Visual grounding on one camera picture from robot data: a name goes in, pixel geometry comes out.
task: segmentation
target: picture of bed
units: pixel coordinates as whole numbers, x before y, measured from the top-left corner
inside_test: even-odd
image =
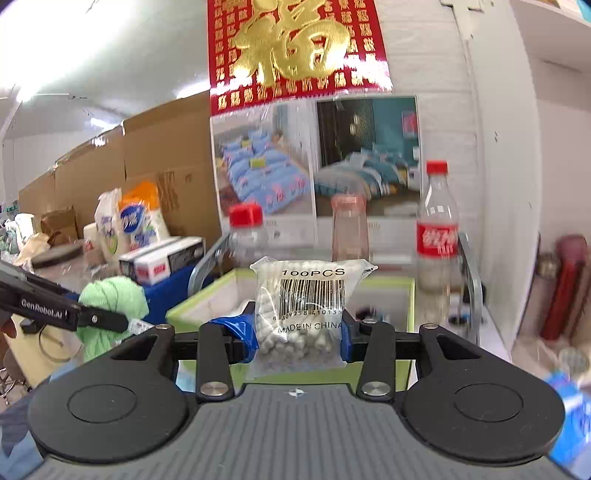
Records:
[[[314,166],[316,213],[331,216],[330,198],[360,194],[368,216],[414,216],[421,158],[414,97],[320,101]]]
[[[309,139],[301,139],[301,102],[255,107],[212,122],[220,209],[257,202],[265,216],[312,214]]]

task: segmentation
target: gray ribbed panel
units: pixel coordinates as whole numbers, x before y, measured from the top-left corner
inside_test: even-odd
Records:
[[[424,447],[391,407],[358,400],[345,385],[249,385],[208,404],[173,443],[115,466],[50,458],[30,480],[558,480],[546,458],[511,468],[465,465]]]

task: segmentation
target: red bottle label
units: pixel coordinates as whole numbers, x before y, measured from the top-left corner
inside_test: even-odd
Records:
[[[417,224],[417,252],[426,257],[457,254],[457,225]]]

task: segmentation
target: barcode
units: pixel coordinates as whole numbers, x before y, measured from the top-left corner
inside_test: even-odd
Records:
[[[294,314],[313,315],[342,312],[345,306],[343,280],[303,280],[285,278],[279,290],[279,318]]]

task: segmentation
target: plastic bag of cotton balls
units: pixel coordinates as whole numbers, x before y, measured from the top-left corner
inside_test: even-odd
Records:
[[[340,323],[353,290],[377,267],[366,260],[278,261],[256,272],[256,339],[251,377],[343,365]]]

